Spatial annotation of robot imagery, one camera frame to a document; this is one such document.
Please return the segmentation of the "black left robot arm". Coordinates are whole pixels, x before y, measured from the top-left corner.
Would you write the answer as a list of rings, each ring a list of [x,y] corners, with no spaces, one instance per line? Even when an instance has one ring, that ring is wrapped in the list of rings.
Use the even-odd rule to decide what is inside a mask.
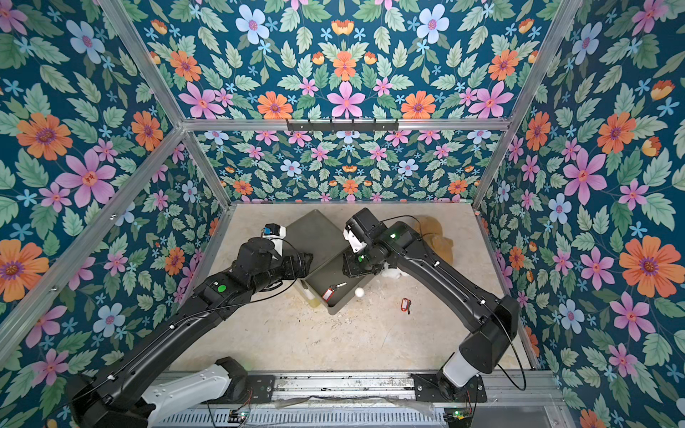
[[[253,296],[285,281],[308,276],[311,253],[281,254],[278,239],[253,237],[223,271],[208,276],[169,320],[159,324],[130,354],[95,376],[67,384],[72,417],[80,427],[146,427],[157,409],[146,390],[192,344],[252,303]]]

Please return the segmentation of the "grey top drawer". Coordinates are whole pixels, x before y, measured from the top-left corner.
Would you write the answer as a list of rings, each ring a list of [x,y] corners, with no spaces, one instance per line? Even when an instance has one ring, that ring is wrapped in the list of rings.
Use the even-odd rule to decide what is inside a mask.
[[[311,291],[330,316],[336,315],[348,302],[357,297],[356,290],[364,290],[375,277],[371,274],[350,277],[344,274],[344,251],[314,269],[303,279],[303,286]]]

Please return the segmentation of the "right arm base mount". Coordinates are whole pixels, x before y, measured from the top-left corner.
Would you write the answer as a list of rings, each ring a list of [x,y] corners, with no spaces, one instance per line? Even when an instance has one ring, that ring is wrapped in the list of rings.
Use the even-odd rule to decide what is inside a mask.
[[[436,373],[411,373],[410,378],[418,401],[474,405],[487,401],[480,374],[456,351]]]

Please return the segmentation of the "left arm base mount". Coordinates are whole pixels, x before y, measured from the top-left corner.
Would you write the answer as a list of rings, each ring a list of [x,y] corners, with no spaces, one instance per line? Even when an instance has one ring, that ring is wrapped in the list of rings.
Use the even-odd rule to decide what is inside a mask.
[[[250,374],[233,358],[222,358],[198,372],[150,386],[142,399],[154,410],[148,417],[150,427],[179,412],[212,403],[251,404],[271,402],[276,376]]]

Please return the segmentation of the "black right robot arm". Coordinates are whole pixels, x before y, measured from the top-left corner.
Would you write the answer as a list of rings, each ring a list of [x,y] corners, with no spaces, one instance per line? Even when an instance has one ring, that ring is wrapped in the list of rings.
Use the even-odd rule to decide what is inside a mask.
[[[442,301],[469,331],[441,368],[443,377],[463,386],[496,369],[517,336],[520,308],[510,296],[498,297],[476,285],[431,249],[419,231],[403,221],[387,226],[363,209],[345,224],[342,272],[347,277],[398,269]]]

